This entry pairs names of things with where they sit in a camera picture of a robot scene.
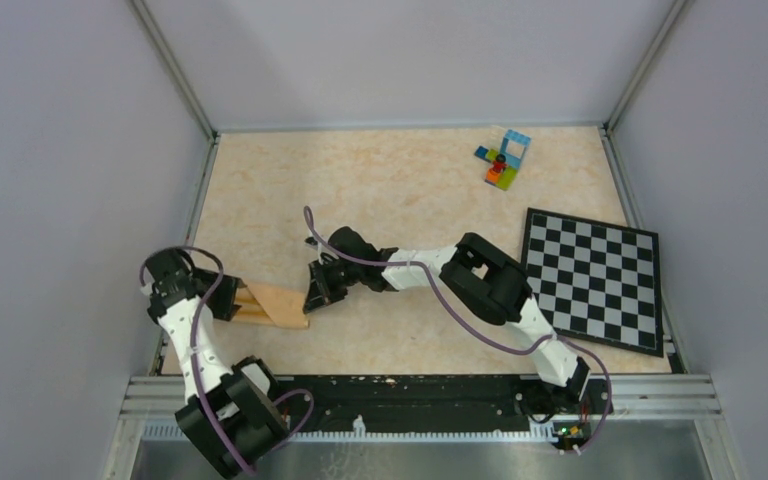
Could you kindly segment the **peach cloth napkin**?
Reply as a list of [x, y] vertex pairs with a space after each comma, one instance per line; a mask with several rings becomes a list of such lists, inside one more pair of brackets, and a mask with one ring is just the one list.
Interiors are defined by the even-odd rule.
[[303, 312], [306, 294], [269, 284], [249, 283], [239, 288], [234, 304], [238, 306], [231, 322], [302, 330], [309, 327]]

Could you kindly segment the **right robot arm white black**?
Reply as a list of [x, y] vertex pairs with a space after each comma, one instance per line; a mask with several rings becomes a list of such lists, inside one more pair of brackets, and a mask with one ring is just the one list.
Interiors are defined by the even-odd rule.
[[478, 319], [520, 333], [554, 409], [572, 412], [586, 400], [589, 366], [558, 339], [523, 265], [480, 235], [467, 233], [454, 245], [432, 250], [377, 249], [344, 226], [327, 241], [311, 235], [305, 243], [318, 257], [308, 265], [304, 313], [344, 300], [356, 284], [375, 292], [445, 285]]

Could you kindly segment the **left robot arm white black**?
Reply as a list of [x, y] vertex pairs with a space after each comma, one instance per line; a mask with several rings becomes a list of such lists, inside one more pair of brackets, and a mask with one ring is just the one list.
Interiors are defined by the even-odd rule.
[[223, 478], [252, 476], [256, 462], [290, 435], [276, 408], [281, 388], [256, 357], [234, 365], [222, 359], [208, 301], [227, 280], [223, 271], [197, 269], [191, 251], [163, 248], [139, 271], [147, 313], [166, 333], [184, 381], [184, 405], [175, 420]]

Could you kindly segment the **colourful toy brick model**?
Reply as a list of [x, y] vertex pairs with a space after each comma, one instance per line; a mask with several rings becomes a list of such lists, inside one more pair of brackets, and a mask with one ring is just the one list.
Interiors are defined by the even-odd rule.
[[529, 152], [532, 138], [513, 129], [497, 128], [497, 148], [479, 145], [473, 155], [488, 164], [484, 181], [502, 191], [508, 191]]

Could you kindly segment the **black white checkerboard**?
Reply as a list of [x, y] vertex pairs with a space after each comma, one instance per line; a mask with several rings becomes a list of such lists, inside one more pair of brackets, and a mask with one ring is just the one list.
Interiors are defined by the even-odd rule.
[[656, 233], [530, 208], [521, 261], [541, 311], [559, 334], [663, 355]]

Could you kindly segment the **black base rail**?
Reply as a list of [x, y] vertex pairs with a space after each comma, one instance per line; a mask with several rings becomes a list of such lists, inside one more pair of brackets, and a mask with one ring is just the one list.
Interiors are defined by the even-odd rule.
[[278, 394], [311, 395], [282, 401], [278, 410], [304, 433], [525, 432], [552, 421], [597, 420], [613, 408], [606, 382], [590, 380], [576, 404], [557, 406], [534, 374], [296, 375], [277, 380]]

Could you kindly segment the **aluminium frame profile front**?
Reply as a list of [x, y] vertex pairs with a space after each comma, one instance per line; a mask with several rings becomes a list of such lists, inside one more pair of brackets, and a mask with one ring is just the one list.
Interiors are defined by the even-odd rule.
[[[607, 387], [607, 396], [613, 409], [602, 415], [610, 421], [717, 419], [722, 413], [713, 383], [705, 375], [620, 374], [613, 377], [612, 385]], [[292, 441], [298, 443], [555, 443], [562, 438], [589, 436], [594, 433], [599, 418], [570, 423], [552, 421], [525, 432], [467, 434], [304, 433], [300, 427], [285, 422], [293, 432]]]

